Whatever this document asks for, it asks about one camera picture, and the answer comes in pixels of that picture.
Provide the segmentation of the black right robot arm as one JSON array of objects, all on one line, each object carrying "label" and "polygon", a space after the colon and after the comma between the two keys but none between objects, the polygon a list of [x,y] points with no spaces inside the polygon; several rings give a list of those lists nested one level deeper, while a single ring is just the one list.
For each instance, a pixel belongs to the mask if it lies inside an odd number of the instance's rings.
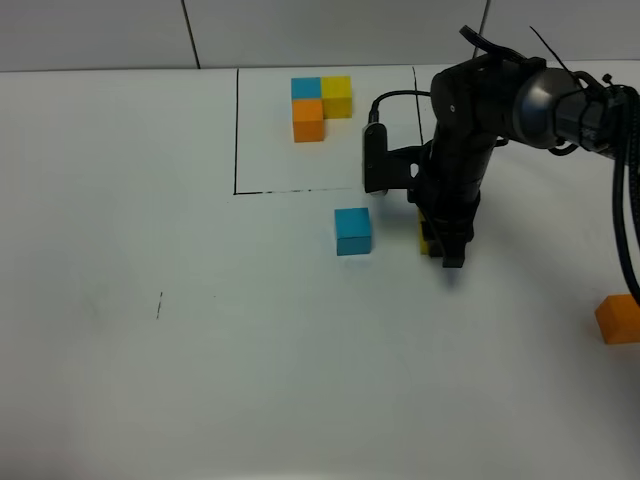
[{"label": "black right robot arm", "polygon": [[474,235],[480,186],[493,150],[516,142],[553,154],[563,143],[622,159],[629,148],[630,91],[545,60],[483,55],[434,76],[433,139],[390,152],[417,164],[410,189],[426,220],[426,243],[445,268],[460,268]]}]

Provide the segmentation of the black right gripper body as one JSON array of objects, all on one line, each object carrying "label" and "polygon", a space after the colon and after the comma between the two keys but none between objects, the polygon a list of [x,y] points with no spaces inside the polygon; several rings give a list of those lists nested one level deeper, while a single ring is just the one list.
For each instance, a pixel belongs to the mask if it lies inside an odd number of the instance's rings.
[{"label": "black right gripper body", "polygon": [[438,232],[474,235],[480,186],[495,148],[495,135],[471,125],[436,122],[431,141],[387,152],[389,162],[418,166],[410,200]]}]

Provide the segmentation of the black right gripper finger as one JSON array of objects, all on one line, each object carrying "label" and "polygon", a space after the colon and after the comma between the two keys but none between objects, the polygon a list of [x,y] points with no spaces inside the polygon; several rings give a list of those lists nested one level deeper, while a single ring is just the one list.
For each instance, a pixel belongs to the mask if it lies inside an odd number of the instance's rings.
[{"label": "black right gripper finger", "polygon": [[442,266],[444,268],[462,268],[466,258],[466,246],[472,240],[472,234],[442,237]]},{"label": "black right gripper finger", "polygon": [[420,221],[420,252],[430,258],[442,258],[443,248],[438,232],[428,220]]}]

